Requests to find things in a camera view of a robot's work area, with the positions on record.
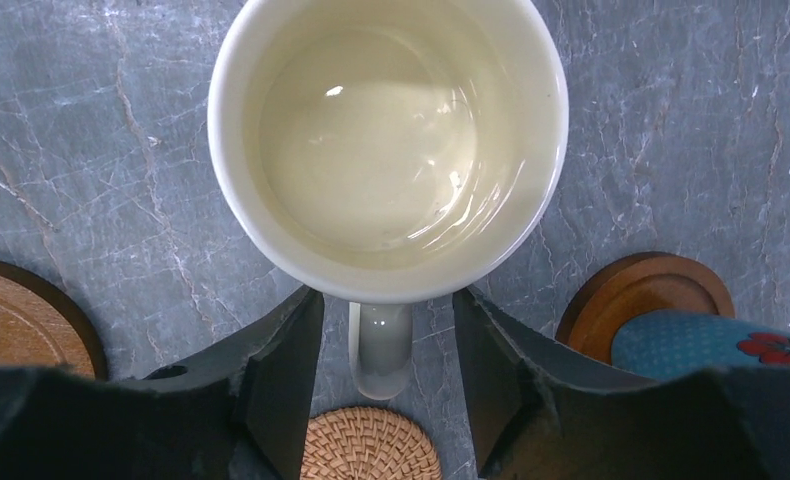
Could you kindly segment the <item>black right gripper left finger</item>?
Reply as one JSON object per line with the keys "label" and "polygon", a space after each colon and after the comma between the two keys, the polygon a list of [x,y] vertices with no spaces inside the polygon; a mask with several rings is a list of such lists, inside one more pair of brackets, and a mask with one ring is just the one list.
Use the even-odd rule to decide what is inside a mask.
{"label": "black right gripper left finger", "polygon": [[300,476],[324,299],[301,287],[236,333],[124,387],[148,399],[137,428],[165,478],[227,479],[239,450],[253,473]]}

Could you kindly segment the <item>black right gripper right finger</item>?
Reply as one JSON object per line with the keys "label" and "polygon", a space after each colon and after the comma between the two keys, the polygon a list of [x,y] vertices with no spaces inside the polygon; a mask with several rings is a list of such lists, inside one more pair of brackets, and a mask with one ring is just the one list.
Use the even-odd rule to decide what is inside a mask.
{"label": "black right gripper right finger", "polygon": [[553,385],[613,392],[653,382],[587,357],[528,327],[467,287],[451,298],[476,471],[497,474],[502,458],[546,409]]}

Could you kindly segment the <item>woven light brown coaster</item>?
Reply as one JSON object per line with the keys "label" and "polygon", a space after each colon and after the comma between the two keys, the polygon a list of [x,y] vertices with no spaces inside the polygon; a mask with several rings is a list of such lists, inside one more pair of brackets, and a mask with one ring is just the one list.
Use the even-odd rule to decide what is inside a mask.
{"label": "woven light brown coaster", "polygon": [[348,407],[309,421],[302,479],[440,479],[439,455],[413,421],[390,410]]}

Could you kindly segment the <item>blue patterned mug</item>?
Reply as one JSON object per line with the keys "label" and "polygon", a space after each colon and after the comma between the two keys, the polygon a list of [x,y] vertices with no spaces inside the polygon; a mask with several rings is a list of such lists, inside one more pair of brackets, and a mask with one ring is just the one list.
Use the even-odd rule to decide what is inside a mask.
{"label": "blue patterned mug", "polygon": [[620,327],[610,355],[614,367],[655,380],[714,366],[790,367],[790,332],[724,316],[658,310]]}

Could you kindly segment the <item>cream mug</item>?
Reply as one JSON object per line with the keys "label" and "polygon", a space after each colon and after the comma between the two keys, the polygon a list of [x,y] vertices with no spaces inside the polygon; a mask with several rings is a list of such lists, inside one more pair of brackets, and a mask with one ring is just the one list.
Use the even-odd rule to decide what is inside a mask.
{"label": "cream mug", "polygon": [[563,65],[530,1],[248,1],[208,140],[256,248],[349,304],[358,390],[410,378],[414,304],[509,258],[563,168]]}

